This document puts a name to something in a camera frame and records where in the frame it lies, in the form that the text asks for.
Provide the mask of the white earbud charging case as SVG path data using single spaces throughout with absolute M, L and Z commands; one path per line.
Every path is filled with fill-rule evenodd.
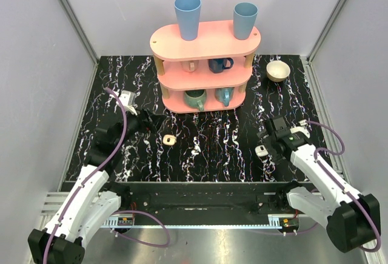
M 266 147 L 264 145 L 259 145 L 255 148 L 255 153 L 256 153 L 256 156 L 257 157 L 266 157 L 268 156 L 268 150 L 266 149 Z

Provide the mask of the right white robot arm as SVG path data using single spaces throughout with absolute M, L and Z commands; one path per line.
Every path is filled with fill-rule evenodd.
M 291 181 L 276 190 L 274 204 L 282 213 L 299 211 L 326 229 L 333 245 L 341 252 L 360 248 L 377 252 L 381 248 L 380 203 L 372 194 L 363 195 L 352 187 L 321 156 L 326 148 L 316 147 L 307 130 L 308 120 L 295 127 L 284 117 L 265 120 L 258 133 L 262 142 L 258 157 L 270 155 L 274 161 L 287 160 L 320 192 L 313 195 L 301 183 Z

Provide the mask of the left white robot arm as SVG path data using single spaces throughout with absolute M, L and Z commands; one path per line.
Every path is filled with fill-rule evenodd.
M 33 229 L 28 245 L 34 263 L 81 263 L 85 249 L 104 225 L 117 233 L 134 223 L 130 188 L 109 178 L 121 159 L 123 143 L 137 133 L 155 133 L 166 119 L 148 110 L 123 108 L 116 123 L 100 124 L 78 179 L 52 219 Z

